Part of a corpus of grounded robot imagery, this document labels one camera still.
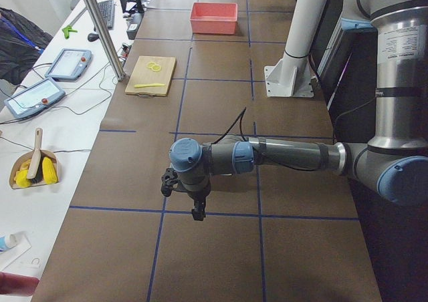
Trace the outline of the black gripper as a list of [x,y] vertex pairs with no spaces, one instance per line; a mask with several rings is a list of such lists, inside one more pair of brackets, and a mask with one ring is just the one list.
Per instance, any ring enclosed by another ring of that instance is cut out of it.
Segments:
[[194,207],[191,210],[193,220],[204,220],[206,217],[205,206],[207,202],[207,197],[211,192],[211,185],[207,184],[203,189],[188,192],[187,194],[193,199]]

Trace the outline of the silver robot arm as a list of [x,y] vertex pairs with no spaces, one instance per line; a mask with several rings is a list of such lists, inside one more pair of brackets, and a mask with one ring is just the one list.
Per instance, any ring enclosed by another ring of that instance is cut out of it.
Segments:
[[332,145],[225,133],[210,144],[177,140],[162,177],[164,196],[185,192],[195,220],[205,218],[210,177],[242,174],[270,164],[316,171],[331,169],[358,180],[403,206],[427,200],[427,141],[421,131],[427,97],[427,0],[344,0],[344,29],[377,30],[375,134],[366,143]]

